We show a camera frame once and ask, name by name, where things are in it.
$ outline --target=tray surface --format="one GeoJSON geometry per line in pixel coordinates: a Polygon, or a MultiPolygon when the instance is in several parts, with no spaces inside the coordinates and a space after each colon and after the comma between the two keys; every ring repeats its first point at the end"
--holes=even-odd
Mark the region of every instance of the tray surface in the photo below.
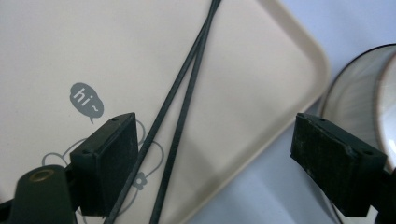
{"type": "MultiPolygon", "coordinates": [[[[24,173],[42,164],[69,163],[70,151],[119,114],[136,113],[142,143],[210,1],[1,5],[2,202],[13,197],[24,173]],[[84,110],[84,103],[90,109],[84,110]]],[[[278,2],[222,2],[162,222],[187,220],[224,187],[297,112],[318,99],[328,70],[317,44],[278,2]]],[[[130,190],[120,223],[149,220],[187,87],[183,83],[130,190]]],[[[84,221],[102,223],[97,217],[84,221]]]]}

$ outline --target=black cable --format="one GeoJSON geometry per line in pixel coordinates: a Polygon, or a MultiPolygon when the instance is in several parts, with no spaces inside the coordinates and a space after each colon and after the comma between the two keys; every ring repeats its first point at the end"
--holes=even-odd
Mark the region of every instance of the black cable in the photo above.
{"type": "Polygon", "coordinates": [[[197,55],[195,58],[194,66],[192,68],[189,86],[187,88],[186,95],[185,95],[184,101],[183,101],[183,105],[180,110],[180,115],[178,117],[177,127],[175,130],[174,138],[172,140],[172,145],[169,150],[168,159],[166,161],[165,169],[163,171],[163,179],[161,181],[161,185],[160,185],[160,188],[157,193],[157,198],[156,198],[154,208],[151,213],[151,219],[150,219],[149,223],[158,223],[160,220],[161,211],[163,210],[163,202],[164,202],[164,199],[166,196],[166,191],[168,188],[170,176],[172,174],[173,166],[174,166],[176,155],[177,155],[178,145],[180,143],[180,138],[183,133],[184,124],[185,124],[186,117],[187,117],[187,114],[188,114],[189,108],[190,108],[192,93],[194,91],[195,82],[198,77],[198,72],[199,72],[199,69],[201,66],[201,61],[202,61],[202,58],[204,55],[207,36],[209,34],[210,25],[212,23],[215,12],[219,6],[219,3],[220,3],[220,0],[212,1],[211,7],[209,10],[209,15],[206,19],[207,24],[205,26],[202,39],[199,42],[200,46],[199,46],[199,49],[198,49],[198,52],[197,52],[197,55]]]}
{"type": "Polygon", "coordinates": [[[198,34],[197,38],[195,39],[194,44],[191,47],[191,50],[183,63],[174,84],[172,85],[171,90],[168,92],[165,101],[163,102],[163,105],[154,120],[151,129],[148,132],[148,136],[146,137],[143,146],[139,150],[139,154],[136,159],[136,164],[134,165],[134,168],[132,169],[131,173],[128,175],[127,180],[125,181],[125,185],[122,188],[119,198],[117,199],[116,203],[114,204],[109,216],[105,220],[105,224],[113,224],[114,221],[117,218],[117,215],[122,207],[123,202],[125,201],[125,198],[128,194],[128,191],[132,184],[134,183],[134,180],[136,178],[137,172],[140,169],[141,164],[143,163],[143,160],[145,159],[146,155],[149,152],[149,148],[151,146],[152,141],[154,140],[155,135],[157,134],[158,130],[160,129],[160,126],[163,122],[163,119],[166,115],[166,112],[169,109],[170,104],[172,103],[173,99],[175,98],[175,95],[177,93],[178,87],[180,86],[181,81],[183,80],[183,77],[186,75],[188,68],[190,67],[190,64],[196,54],[199,42],[203,36],[204,29],[207,24],[207,19],[205,21],[205,24],[201,28],[200,33],[198,34]]]}

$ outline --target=speech bubble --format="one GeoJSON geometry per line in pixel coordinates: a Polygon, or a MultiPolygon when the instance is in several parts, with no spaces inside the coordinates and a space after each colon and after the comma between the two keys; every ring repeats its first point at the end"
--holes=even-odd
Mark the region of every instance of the speech bubble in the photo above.
{"type": "Polygon", "coordinates": [[[70,89],[70,102],[81,114],[93,119],[102,117],[105,112],[103,102],[96,91],[89,85],[78,82],[70,89]]]}

